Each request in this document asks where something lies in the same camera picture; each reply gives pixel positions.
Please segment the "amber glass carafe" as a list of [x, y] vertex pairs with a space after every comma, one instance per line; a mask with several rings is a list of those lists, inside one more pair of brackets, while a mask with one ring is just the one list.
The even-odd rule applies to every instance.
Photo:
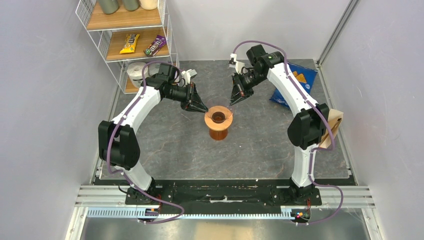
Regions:
[[213, 129], [209, 129], [209, 136], [216, 140], [216, 141], [221, 141], [224, 140], [228, 135], [228, 129], [223, 129], [223, 130], [213, 130]]

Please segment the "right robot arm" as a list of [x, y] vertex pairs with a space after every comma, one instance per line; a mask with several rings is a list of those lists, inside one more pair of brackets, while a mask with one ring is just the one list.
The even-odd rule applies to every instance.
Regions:
[[282, 94], [292, 112], [293, 119], [287, 128], [287, 136], [294, 146], [294, 169], [289, 186], [282, 194], [274, 193], [273, 200], [289, 205], [306, 205], [318, 196], [314, 185], [315, 150], [329, 126], [330, 109], [325, 103], [313, 99], [295, 78], [282, 51], [267, 53], [261, 44], [246, 53], [250, 67], [230, 54], [229, 66], [233, 89], [229, 104], [235, 105], [254, 94], [254, 87], [265, 80], [272, 83]]

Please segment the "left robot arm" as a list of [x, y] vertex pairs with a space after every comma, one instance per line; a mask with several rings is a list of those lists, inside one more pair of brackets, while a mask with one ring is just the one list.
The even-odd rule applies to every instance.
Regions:
[[180, 70], [167, 62], [158, 65], [158, 72], [152, 76], [145, 74], [150, 63], [138, 70], [141, 86], [135, 97], [116, 117], [103, 120], [98, 126], [100, 159], [105, 161], [110, 174], [121, 174], [147, 205], [157, 200], [157, 191], [154, 178], [140, 163], [141, 150], [136, 134], [142, 122], [163, 99], [179, 102], [184, 111], [208, 112], [192, 81], [198, 74], [195, 69]]

